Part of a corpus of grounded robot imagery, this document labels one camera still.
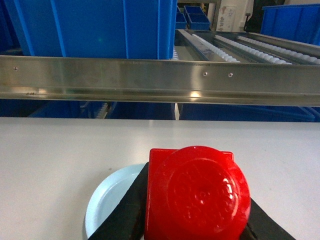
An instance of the metal shelf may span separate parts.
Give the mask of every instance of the metal shelf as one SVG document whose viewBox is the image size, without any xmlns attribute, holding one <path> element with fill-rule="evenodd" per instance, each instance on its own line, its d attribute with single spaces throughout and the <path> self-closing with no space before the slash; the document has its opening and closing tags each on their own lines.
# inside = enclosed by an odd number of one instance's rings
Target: metal shelf
<svg viewBox="0 0 320 240">
<path fill-rule="evenodd" d="M 201 58 L 180 33 L 176 45 Z M 0 98 L 320 106 L 319 72 L 315 65 L 2 55 Z"/>
</svg>

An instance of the red cap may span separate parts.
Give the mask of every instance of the red cap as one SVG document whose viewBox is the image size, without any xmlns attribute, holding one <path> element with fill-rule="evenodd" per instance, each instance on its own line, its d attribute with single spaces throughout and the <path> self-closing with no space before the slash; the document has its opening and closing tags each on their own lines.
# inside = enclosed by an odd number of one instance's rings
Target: red cap
<svg viewBox="0 0 320 240">
<path fill-rule="evenodd" d="M 150 155 L 146 240 L 160 239 L 154 236 L 239 239 L 248 222 L 251 199 L 245 176 L 230 154 L 191 146 L 171 150 L 157 164 Z"/>
</svg>

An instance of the white table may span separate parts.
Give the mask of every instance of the white table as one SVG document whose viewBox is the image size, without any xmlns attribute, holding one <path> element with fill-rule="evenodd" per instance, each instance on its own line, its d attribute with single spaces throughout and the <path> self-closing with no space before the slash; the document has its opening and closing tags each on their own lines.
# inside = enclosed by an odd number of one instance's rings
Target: white table
<svg viewBox="0 0 320 240">
<path fill-rule="evenodd" d="M 86 239 L 89 199 L 151 148 L 231 151 L 252 198 L 297 240 L 320 239 L 320 123 L 0 118 L 0 239 Z"/>
</svg>

